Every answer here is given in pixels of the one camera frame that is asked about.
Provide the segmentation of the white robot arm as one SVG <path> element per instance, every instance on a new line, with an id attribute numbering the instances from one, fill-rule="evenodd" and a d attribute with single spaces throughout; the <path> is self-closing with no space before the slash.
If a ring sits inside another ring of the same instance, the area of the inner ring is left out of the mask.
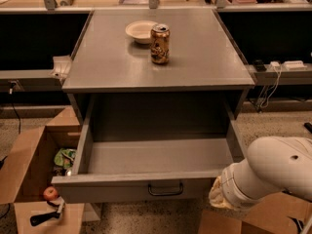
<path id="1" fill-rule="evenodd" d="M 312 139 L 265 136 L 254 140 L 245 158 L 215 179 L 209 201 L 215 208 L 240 211 L 277 192 L 312 200 Z"/>

